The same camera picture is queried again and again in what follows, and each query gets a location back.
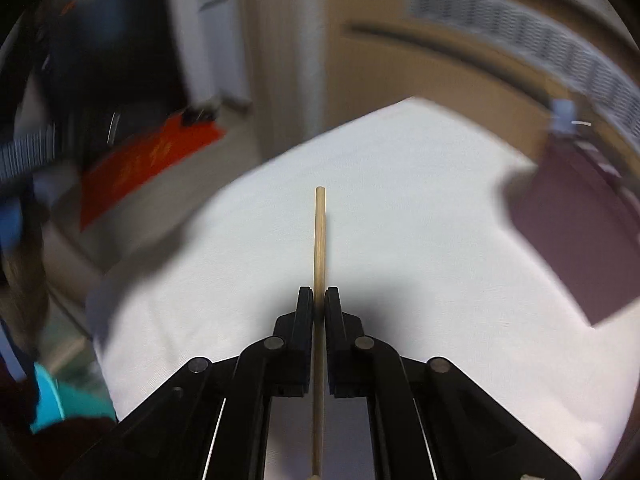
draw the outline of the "wooden stick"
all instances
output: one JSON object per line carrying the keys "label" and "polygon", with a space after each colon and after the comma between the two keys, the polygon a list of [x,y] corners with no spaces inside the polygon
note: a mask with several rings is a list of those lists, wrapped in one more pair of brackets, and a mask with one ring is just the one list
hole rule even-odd
{"label": "wooden stick", "polygon": [[326,214],[324,187],[316,187],[316,242],[314,246],[314,391],[312,475],[322,474],[324,442],[324,275],[326,261]]}

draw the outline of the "screw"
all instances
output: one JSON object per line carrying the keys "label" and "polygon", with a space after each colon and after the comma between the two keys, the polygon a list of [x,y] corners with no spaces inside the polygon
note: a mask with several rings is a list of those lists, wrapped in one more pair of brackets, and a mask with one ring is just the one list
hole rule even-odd
{"label": "screw", "polygon": [[284,341],[276,335],[272,335],[264,340],[264,347],[267,350],[277,350],[284,346]]}
{"label": "screw", "polygon": [[209,360],[205,357],[194,357],[189,361],[189,371],[199,374],[209,368]]}
{"label": "screw", "polygon": [[445,374],[451,370],[451,363],[442,357],[436,357],[429,363],[431,370],[439,374]]}
{"label": "screw", "polygon": [[373,348],[374,341],[368,335],[361,335],[356,338],[356,348],[360,350],[371,350]]}

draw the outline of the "white tablecloth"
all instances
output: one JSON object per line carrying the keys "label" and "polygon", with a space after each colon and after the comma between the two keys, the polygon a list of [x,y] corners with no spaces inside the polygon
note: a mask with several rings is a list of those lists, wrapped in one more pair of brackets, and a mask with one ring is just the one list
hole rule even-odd
{"label": "white tablecloth", "polygon": [[[314,189],[327,190],[327,285],[400,354],[443,355],[596,480],[640,369],[640,304],[592,328],[510,225],[500,186],[532,163],[419,99],[346,124],[217,193],[88,301],[118,416],[192,356],[268,336],[312,284]],[[328,401],[324,476],[372,479],[366,407]],[[308,399],[275,399],[267,479],[306,478]]]}

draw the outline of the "table surface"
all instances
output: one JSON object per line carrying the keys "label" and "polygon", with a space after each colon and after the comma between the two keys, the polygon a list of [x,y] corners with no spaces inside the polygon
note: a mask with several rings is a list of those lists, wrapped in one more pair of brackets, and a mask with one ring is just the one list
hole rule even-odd
{"label": "table surface", "polygon": [[[443,355],[571,464],[609,463],[640,370],[640,302],[591,327],[511,226],[502,186],[533,168],[488,131],[412,98],[236,180],[161,244],[118,264],[88,319],[121,418],[192,356],[268,336],[312,285],[314,190],[327,278],[401,355]],[[306,478],[309,399],[274,399],[266,479]],[[324,476],[372,479],[366,404],[329,398]]]}

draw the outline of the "black object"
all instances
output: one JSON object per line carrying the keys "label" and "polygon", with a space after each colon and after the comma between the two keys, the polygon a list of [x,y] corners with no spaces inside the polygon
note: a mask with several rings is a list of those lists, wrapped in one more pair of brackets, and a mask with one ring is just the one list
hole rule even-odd
{"label": "black object", "polygon": [[[312,305],[302,287],[273,336],[225,361],[188,361],[63,480],[263,478],[271,397],[308,391]],[[365,336],[337,288],[324,308],[330,391],[367,398],[376,480],[579,480],[451,362],[406,359]]]}

